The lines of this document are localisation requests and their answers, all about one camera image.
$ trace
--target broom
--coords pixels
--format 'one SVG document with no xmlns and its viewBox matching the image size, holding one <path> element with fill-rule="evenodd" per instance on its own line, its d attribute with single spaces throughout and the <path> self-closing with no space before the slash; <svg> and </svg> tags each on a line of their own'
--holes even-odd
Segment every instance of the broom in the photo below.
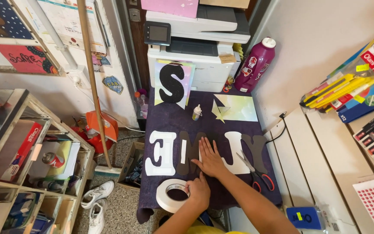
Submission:
<svg viewBox="0 0 374 234">
<path fill-rule="evenodd" d="M 89 28 L 87 24 L 86 1 L 77 0 L 77 8 L 79 10 L 79 18 L 80 18 L 80 25 L 82 29 L 84 51 L 86 55 L 87 68 L 89 71 L 90 86 L 92 89 L 93 102 L 95 103 L 96 118 L 98 120 L 98 125 L 99 125 L 99 134 L 101 135 L 103 153 L 105 154 L 106 163 L 108 164 L 107 167 L 96 166 L 95 173 L 97 175 L 119 177 L 119 174 L 121 173 L 121 168 L 112 167 L 111 161 L 109 159 L 108 150 L 106 148 L 105 130 L 103 129 L 101 107 L 99 104 L 98 91 L 96 89 L 95 72 L 93 69 L 93 61 L 92 61 L 90 38 L 89 38 Z"/>
</svg>

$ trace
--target black glitter letter s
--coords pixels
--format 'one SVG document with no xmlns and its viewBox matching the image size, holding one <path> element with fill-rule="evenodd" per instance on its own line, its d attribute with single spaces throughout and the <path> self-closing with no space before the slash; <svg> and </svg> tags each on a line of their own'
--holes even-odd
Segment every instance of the black glitter letter s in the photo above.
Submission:
<svg viewBox="0 0 374 234">
<path fill-rule="evenodd" d="M 167 95 L 163 89 L 160 89 L 160 97 L 164 102 L 178 103 L 184 97 L 184 87 L 171 74 L 176 75 L 180 80 L 184 79 L 184 70 L 181 66 L 167 64 L 160 71 L 161 84 L 166 88 L 171 96 Z"/>
</svg>

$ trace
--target scissors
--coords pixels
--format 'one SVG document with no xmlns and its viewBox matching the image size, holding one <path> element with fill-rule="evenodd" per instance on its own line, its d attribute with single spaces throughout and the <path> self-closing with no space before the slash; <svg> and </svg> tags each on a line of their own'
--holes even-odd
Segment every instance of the scissors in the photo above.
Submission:
<svg viewBox="0 0 374 234">
<path fill-rule="evenodd" d="M 275 189 L 275 186 L 273 185 L 272 179 L 269 178 L 269 176 L 267 174 L 255 170 L 255 168 L 252 167 L 251 163 L 248 161 L 248 159 L 246 158 L 246 156 L 245 156 L 245 154 L 243 153 L 242 150 L 241 150 L 241 152 L 242 152 L 243 157 L 241 157 L 240 154 L 238 154 L 238 153 L 236 153 L 236 154 L 242 160 L 242 162 L 244 164 L 246 164 L 246 166 L 249 168 L 249 170 L 251 170 L 251 175 L 252 175 L 252 178 L 253 178 L 252 188 L 256 189 L 258 192 L 262 191 L 261 186 L 256 182 L 256 179 L 259 177 L 259 178 L 262 179 L 263 183 L 266 185 L 266 187 L 269 189 L 269 191 L 273 191 Z"/>
</svg>

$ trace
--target hand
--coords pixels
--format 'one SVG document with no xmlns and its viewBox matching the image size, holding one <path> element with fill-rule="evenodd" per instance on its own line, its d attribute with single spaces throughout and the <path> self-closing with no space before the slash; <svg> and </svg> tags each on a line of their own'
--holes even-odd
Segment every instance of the hand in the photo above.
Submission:
<svg viewBox="0 0 374 234">
<path fill-rule="evenodd" d="M 207 175 L 219 178 L 221 175 L 229 173 L 229 170 L 226 168 L 223 161 L 221 160 L 221 156 L 217 151 L 215 141 L 213 141 L 213 147 L 214 152 L 211 148 L 209 139 L 207 139 L 207 137 L 202 137 L 202 139 L 199 140 L 199 149 L 203 162 L 200 162 L 197 159 L 192 159 L 191 161 L 195 163 L 197 166 L 199 166 L 199 168 Z"/>
<path fill-rule="evenodd" d="M 200 212 L 205 211 L 209 207 L 210 188 L 203 172 L 200 172 L 200 178 L 195 178 L 194 181 L 187 181 L 185 192 L 190 192 L 190 197 L 187 201 L 192 205 L 198 206 Z"/>
</svg>

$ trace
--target purple water bottle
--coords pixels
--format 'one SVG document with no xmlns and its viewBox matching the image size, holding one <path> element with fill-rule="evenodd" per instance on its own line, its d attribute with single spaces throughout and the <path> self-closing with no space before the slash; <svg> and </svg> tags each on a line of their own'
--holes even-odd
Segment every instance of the purple water bottle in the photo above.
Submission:
<svg viewBox="0 0 374 234">
<path fill-rule="evenodd" d="M 275 57 L 275 46 L 275 40 L 266 37 L 252 47 L 251 53 L 235 78 L 234 86 L 237 90 L 249 93 L 255 88 Z"/>
</svg>

